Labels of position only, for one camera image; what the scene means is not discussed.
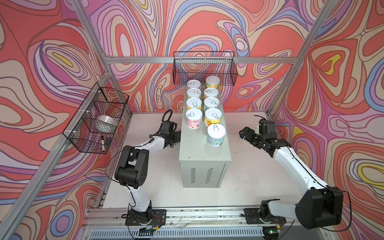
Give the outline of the white grey can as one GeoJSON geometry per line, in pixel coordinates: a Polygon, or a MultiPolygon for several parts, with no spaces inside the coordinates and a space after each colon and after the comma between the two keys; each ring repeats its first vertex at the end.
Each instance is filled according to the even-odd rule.
{"type": "Polygon", "coordinates": [[[186,124],[190,129],[198,129],[202,125],[203,113],[199,109],[189,109],[186,112],[186,124]]]}

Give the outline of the blue grey can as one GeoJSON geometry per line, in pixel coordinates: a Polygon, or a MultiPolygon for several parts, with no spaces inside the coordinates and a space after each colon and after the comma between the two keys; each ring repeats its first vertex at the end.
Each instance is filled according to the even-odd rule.
{"type": "Polygon", "coordinates": [[[226,128],[221,124],[211,124],[208,127],[207,143],[213,147],[220,146],[226,136],[226,128]]]}

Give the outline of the yellow can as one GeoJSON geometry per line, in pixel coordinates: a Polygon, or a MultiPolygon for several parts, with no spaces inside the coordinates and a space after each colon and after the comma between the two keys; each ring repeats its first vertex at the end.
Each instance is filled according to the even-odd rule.
{"type": "Polygon", "coordinates": [[[209,108],[205,111],[205,125],[220,124],[223,114],[219,109],[209,108]]]}
{"type": "Polygon", "coordinates": [[[202,100],[200,98],[192,97],[186,100],[187,110],[190,109],[198,109],[202,108],[202,100]]]}

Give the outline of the green labelled can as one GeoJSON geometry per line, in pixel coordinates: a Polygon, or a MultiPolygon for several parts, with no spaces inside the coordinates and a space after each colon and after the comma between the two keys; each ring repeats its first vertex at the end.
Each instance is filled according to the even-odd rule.
{"type": "Polygon", "coordinates": [[[198,98],[200,99],[202,95],[202,91],[198,88],[190,88],[187,90],[187,97],[190,98],[198,98]]]}

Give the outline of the teal can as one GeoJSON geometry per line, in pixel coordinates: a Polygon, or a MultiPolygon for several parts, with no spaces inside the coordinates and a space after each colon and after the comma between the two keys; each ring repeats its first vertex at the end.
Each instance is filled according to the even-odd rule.
{"type": "Polygon", "coordinates": [[[211,108],[218,108],[220,101],[215,97],[207,97],[204,99],[204,111],[211,108]]]}

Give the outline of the pink labelled can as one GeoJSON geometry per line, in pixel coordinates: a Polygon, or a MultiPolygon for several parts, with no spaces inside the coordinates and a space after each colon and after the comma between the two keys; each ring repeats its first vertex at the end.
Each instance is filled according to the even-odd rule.
{"type": "Polygon", "coordinates": [[[201,88],[201,82],[198,80],[189,80],[187,82],[187,87],[188,87],[188,89],[193,89],[193,88],[200,89],[201,88]]]}

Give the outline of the orange red labelled can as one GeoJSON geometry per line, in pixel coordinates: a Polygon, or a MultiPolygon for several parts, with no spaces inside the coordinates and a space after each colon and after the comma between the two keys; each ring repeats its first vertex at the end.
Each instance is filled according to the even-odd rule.
{"type": "Polygon", "coordinates": [[[204,98],[216,98],[219,95],[219,90],[216,88],[206,88],[204,90],[204,98]]]}

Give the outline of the orange green lidded can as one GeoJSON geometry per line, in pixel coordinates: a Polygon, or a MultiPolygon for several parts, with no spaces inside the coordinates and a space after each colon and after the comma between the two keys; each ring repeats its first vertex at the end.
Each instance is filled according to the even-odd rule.
{"type": "Polygon", "coordinates": [[[206,78],[206,88],[215,88],[218,89],[220,86],[220,78],[217,76],[208,76],[206,78]]]}

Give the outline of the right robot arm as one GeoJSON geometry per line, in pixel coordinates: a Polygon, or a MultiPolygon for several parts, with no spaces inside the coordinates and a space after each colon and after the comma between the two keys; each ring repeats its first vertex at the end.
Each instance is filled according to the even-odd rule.
{"type": "Polygon", "coordinates": [[[258,131],[245,127],[239,135],[274,158],[294,180],[302,194],[297,203],[280,199],[264,200],[252,217],[266,224],[279,218],[288,218],[298,221],[308,230],[325,229],[341,223],[344,196],[349,193],[331,187],[305,165],[291,144],[277,137],[275,122],[261,119],[258,131]]]}

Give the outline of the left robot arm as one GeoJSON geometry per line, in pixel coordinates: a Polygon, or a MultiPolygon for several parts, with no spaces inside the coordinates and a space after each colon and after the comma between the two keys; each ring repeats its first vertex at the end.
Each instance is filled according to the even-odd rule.
{"type": "Polygon", "coordinates": [[[130,193],[129,217],[148,223],[152,220],[152,202],[149,199],[144,183],[148,176],[149,159],[157,152],[170,147],[181,140],[181,131],[177,131],[177,123],[171,121],[173,111],[167,110],[157,132],[138,146],[125,146],[114,172],[114,180],[130,193]]]}

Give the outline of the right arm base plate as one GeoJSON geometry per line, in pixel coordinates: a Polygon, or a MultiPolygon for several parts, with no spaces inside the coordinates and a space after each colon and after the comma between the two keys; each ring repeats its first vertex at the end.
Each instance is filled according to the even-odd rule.
{"type": "Polygon", "coordinates": [[[248,225],[271,223],[266,219],[266,216],[262,213],[260,208],[245,208],[243,216],[248,225]]]}

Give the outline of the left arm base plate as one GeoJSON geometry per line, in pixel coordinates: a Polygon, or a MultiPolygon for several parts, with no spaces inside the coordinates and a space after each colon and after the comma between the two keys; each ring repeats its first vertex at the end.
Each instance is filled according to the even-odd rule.
{"type": "Polygon", "coordinates": [[[126,226],[152,226],[161,227],[166,223],[166,209],[149,209],[146,212],[129,210],[125,217],[126,226]]]}

